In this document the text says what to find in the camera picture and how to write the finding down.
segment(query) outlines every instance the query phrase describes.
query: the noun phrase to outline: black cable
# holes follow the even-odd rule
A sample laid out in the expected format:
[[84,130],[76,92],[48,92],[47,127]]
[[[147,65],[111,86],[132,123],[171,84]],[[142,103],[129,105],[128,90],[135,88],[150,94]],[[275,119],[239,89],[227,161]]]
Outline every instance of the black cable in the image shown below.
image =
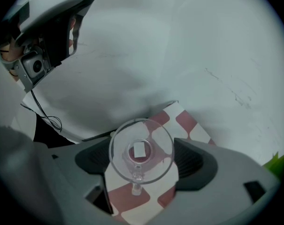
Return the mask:
[[[25,106],[24,104],[21,104],[21,106],[35,113],[35,111],[33,111],[31,108]],[[60,120],[58,117],[55,117],[55,116],[48,116],[48,118],[49,118],[49,119],[50,119],[50,118],[57,119],[58,122],[60,123],[60,127],[62,127],[62,122],[61,122],[61,120]],[[50,119],[50,121],[52,121],[53,123],[55,123],[55,125],[56,125],[57,127],[59,127],[59,125],[58,125],[53,119]]]
[[[33,97],[35,103],[37,104],[38,108],[40,109],[40,111],[44,115],[41,118],[47,119],[56,130],[59,130],[61,132],[62,131],[62,122],[61,122],[61,120],[58,117],[55,117],[55,116],[47,116],[47,114],[44,112],[42,106],[39,104],[37,98],[35,97],[35,94],[34,94],[33,91],[31,91],[31,94],[32,94],[32,97]],[[30,111],[33,111],[31,108],[29,108],[29,107],[27,107],[27,106],[25,106],[23,104],[21,104],[21,106],[24,107],[24,108],[27,108]],[[60,125],[58,125],[58,123],[56,121],[54,121],[53,119],[50,119],[50,118],[56,119],[59,122]]]

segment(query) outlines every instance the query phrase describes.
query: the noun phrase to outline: glass stem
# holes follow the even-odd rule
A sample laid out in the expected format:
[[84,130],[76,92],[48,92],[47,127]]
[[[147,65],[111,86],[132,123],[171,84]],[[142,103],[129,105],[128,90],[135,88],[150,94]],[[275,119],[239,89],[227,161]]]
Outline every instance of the glass stem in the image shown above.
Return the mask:
[[140,196],[142,192],[142,186],[137,183],[132,183],[132,195],[134,196]]

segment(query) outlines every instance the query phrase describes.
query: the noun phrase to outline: person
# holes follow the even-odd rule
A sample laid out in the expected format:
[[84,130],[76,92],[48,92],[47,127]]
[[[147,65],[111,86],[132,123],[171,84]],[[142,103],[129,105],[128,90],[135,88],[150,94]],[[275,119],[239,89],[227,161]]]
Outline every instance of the person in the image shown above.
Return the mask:
[[[73,29],[75,22],[75,19],[71,20],[70,29]],[[69,47],[72,45],[73,41],[69,40]],[[0,53],[3,60],[14,61],[24,54],[24,47],[16,47],[14,39],[11,38],[10,43],[0,49]],[[9,70],[9,74],[13,77],[17,84],[21,85],[21,81],[15,70]],[[48,125],[43,118],[33,110],[27,109],[21,105],[10,126],[12,129],[26,134],[34,142],[42,142],[46,144],[48,148],[74,144],[67,138],[58,134],[53,127]]]

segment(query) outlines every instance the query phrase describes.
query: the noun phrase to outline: scratch mark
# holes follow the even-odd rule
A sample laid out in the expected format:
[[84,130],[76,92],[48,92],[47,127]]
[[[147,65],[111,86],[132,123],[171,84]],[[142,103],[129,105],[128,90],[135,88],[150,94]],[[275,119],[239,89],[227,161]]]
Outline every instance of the scratch mark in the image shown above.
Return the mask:
[[253,91],[253,93],[255,94],[255,95],[258,95],[257,93],[256,93],[256,91],[248,84],[248,83],[246,83],[245,81],[243,81],[241,78],[238,78],[242,83],[244,83],[248,88],[250,88],[251,89],[251,91]]
[[262,130],[257,125],[255,125],[255,127],[262,133]]
[[77,59],[79,56],[86,56],[86,55],[90,55],[92,53],[96,52],[96,50],[91,50],[90,52],[87,53],[83,53],[83,54],[78,54],[78,55],[74,55],[74,56],[70,56],[69,59]]
[[252,62],[254,62],[254,64],[258,67],[261,68],[260,63],[258,63],[256,60],[254,60],[253,58],[250,59]]
[[215,76],[211,71],[206,68],[206,72],[219,81],[219,77]]
[[258,137],[256,138],[256,141],[258,141],[258,142],[260,143],[261,140],[262,140],[262,136],[261,136],[261,135],[258,135]]
[[234,95],[235,95],[235,100],[241,105],[241,106],[244,106],[246,109],[251,109],[251,106],[245,102],[237,93],[235,93],[228,85],[224,84],[223,81],[215,76],[211,71],[209,71],[207,68],[206,68],[206,72],[208,74],[210,74],[212,77],[214,77],[215,79],[217,79],[217,81],[219,81],[220,83],[222,83],[229,91],[231,91]]
[[282,135],[281,135],[281,133],[279,132],[279,130],[277,129],[277,126],[275,125],[273,119],[272,119],[272,118],[269,118],[269,120],[270,120],[270,122],[272,123],[272,125],[274,126],[277,135],[278,135],[280,138],[282,138]]
[[277,145],[280,144],[279,141],[278,141],[278,139],[277,139],[277,137],[275,137],[275,141],[276,141]]
[[88,46],[87,44],[85,43],[77,43],[79,46]]
[[121,57],[127,57],[127,53],[118,53],[118,54],[108,54],[108,53],[102,53],[97,58],[121,58]]

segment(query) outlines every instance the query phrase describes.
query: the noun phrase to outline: white surface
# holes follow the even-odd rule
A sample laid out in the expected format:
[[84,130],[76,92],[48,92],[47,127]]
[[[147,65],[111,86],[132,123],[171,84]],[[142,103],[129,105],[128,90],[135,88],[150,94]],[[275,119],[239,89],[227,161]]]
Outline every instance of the white surface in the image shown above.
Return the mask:
[[19,105],[16,116],[12,120],[10,127],[16,131],[24,133],[32,141],[35,135],[37,116],[33,111]]
[[172,188],[178,181],[178,168],[173,162],[169,171],[159,180],[149,184],[143,184],[143,189],[150,195],[151,200],[157,199]]
[[135,142],[133,144],[133,151],[134,151],[134,157],[135,158],[143,158],[146,157],[146,152],[145,152],[145,145],[143,142]]
[[172,154],[173,139],[170,138],[165,129],[158,127],[152,132],[151,137],[166,154]]
[[114,182],[106,183],[106,189],[107,189],[108,192],[115,190],[115,189],[122,187],[122,186],[126,185],[127,183],[129,183],[125,179],[121,178],[120,175],[115,172],[115,169],[113,168],[111,163],[109,163],[109,165],[108,165],[108,167],[105,171],[105,174],[109,174],[108,178],[111,179],[112,181],[114,181]]
[[192,140],[199,141],[202,143],[208,143],[211,139],[199,123],[197,123],[193,130],[190,132],[190,138]]
[[35,91],[78,138],[177,99],[263,164],[284,154],[284,27],[265,0],[96,0],[75,56]]
[[0,61],[0,126],[10,126],[25,92],[16,84]]
[[151,199],[143,205],[123,212],[122,217],[131,225],[144,225],[163,209],[156,200]]
[[164,124],[164,128],[169,132],[172,140],[174,140],[176,137],[188,138],[188,133],[186,130],[184,130],[184,128],[180,126],[178,122],[176,122],[176,117],[184,111],[183,107],[179,103],[174,103],[172,106],[166,107],[164,111],[170,117],[170,120]]

